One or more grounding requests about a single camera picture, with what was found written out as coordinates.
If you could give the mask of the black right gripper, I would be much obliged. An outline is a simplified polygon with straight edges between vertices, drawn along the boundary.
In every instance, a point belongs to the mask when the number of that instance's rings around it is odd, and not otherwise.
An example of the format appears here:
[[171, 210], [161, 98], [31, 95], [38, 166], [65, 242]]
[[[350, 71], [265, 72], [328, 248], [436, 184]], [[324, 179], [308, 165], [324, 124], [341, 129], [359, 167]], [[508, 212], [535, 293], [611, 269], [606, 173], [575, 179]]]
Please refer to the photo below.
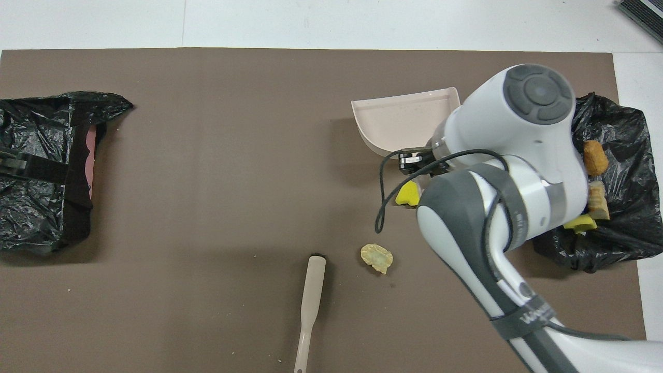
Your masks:
[[[436, 161], [437, 158], [431, 147], [404, 148], [400, 149], [398, 153], [398, 168], [400, 171], [416, 171], [419, 168], [428, 167]], [[447, 173], [447, 163], [437, 163], [428, 170], [428, 175], [442, 175], [444, 173]]]

